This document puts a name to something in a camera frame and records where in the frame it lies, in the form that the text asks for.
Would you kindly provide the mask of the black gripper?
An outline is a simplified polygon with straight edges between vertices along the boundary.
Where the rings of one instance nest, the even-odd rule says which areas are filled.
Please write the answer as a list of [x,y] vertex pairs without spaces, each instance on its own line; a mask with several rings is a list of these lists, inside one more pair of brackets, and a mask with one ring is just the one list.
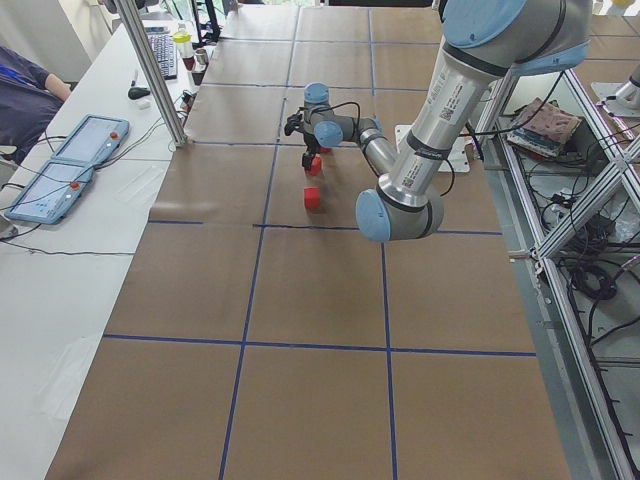
[[316,154],[320,153],[321,146],[314,135],[305,135],[306,152],[301,157],[301,165],[305,170],[310,170]]

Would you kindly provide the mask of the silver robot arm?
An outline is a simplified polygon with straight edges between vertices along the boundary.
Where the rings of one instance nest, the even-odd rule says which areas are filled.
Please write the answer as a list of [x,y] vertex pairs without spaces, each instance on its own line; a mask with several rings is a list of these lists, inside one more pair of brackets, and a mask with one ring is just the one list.
[[304,104],[288,118],[285,132],[302,133],[304,168],[322,147],[360,147],[378,176],[376,187],[356,201],[366,238],[423,238],[439,228],[444,214],[431,182],[489,84],[508,72],[532,76],[578,65],[588,51],[591,16],[589,1],[449,1],[426,100],[400,145],[373,118],[335,114],[322,83],[306,86]]

